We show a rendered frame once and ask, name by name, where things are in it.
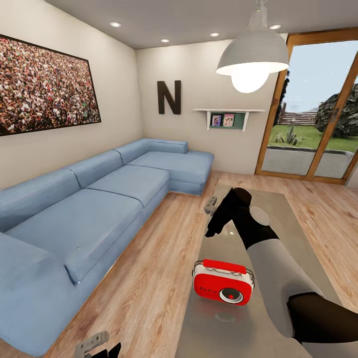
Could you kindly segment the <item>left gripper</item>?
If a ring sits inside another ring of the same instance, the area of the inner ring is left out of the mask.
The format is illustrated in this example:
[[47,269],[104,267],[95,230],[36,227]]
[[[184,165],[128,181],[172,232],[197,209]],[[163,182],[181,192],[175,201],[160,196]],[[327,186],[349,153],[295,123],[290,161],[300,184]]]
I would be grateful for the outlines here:
[[107,353],[107,350],[101,351],[91,358],[117,358],[121,349],[121,343],[118,343],[112,350]]

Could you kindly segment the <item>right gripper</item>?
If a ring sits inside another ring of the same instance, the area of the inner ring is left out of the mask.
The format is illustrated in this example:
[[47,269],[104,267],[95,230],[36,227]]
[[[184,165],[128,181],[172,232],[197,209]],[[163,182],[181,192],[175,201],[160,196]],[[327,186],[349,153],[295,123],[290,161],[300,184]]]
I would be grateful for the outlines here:
[[224,217],[222,217],[222,215],[220,213],[220,207],[221,207],[221,204],[218,206],[218,208],[214,212],[213,217],[208,224],[208,231],[205,235],[207,238],[215,236],[216,233],[217,234],[221,233],[225,224],[227,224],[230,220],[232,220],[232,219],[230,219],[230,220],[225,219]]

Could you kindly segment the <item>radio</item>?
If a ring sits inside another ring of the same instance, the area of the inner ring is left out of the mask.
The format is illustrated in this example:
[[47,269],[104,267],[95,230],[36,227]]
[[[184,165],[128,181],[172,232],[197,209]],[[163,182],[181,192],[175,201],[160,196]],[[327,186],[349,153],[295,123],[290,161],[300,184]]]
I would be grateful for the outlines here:
[[234,305],[246,305],[255,288],[254,278],[244,266],[217,260],[197,262],[192,276],[199,296]]

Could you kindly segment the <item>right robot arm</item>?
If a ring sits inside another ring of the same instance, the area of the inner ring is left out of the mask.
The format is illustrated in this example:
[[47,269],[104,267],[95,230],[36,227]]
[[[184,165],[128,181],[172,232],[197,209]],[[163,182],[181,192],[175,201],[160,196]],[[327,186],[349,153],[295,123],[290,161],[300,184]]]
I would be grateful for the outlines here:
[[221,233],[233,220],[276,329],[313,358],[358,358],[358,314],[327,300],[270,227],[267,214],[249,207],[251,198],[248,191],[231,188],[216,208],[217,197],[211,196],[204,206],[212,217],[205,236]]

